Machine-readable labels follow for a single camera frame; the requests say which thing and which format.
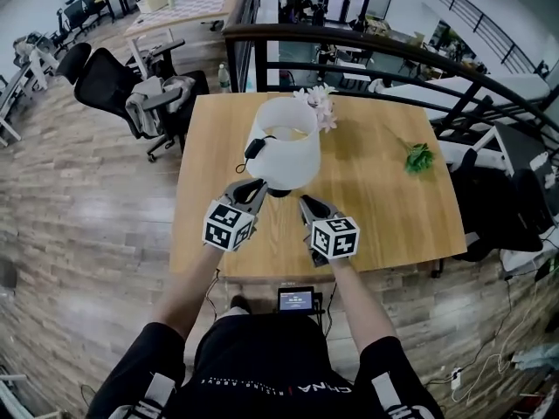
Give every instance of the wooden floor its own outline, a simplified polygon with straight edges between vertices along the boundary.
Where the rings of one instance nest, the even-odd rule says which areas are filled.
[[[131,20],[103,24],[87,40],[126,60],[121,33]],[[188,46],[176,55],[178,71],[204,69],[216,90],[217,65],[224,60],[218,34],[198,25],[184,36]],[[52,79],[47,92],[35,94],[15,123],[23,140],[0,150],[0,258],[12,260],[20,272],[16,296],[0,298],[0,363],[29,376],[29,382],[18,384],[18,395],[33,413],[58,408],[82,417],[86,404],[80,385],[100,386],[148,320],[169,275],[180,153],[177,145],[149,163],[147,141],[135,140],[124,121],[82,106],[63,79]],[[363,275],[396,323],[423,382],[471,361],[508,310],[496,256],[482,264],[447,260],[441,279],[431,279],[426,267]],[[278,285],[219,282],[210,297],[220,313],[241,290],[265,310]],[[487,356],[499,352],[532,299],[534,306],[505,354],[545,340],[542,331],[556,308],[558,278],[540,282],[535,298],[533,274],[510,285],[513,312],[497,340],[462,374],[464,389]],[[325,300],[332,289],[332,283],[317,285]],[[353,380],[357,352],[337,294],[331,311],[332,365]],[[212,321],[213,311],[204,303],[187,342],[187,364]],[[430,391],[446,417],[495,418],[542,374],[510,369],[500,376],[493,358],[470,405],[454,403],[448,384],[431,385]]]

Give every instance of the table lamp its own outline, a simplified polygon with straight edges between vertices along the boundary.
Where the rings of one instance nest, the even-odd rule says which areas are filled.
[[[295,98],[268,100],[256,112],[246,143],[263,146],[247,159],[246,170],[268,183],[271,196],[283,197],[305,186],[321,167],[318,120],[312,107]]]

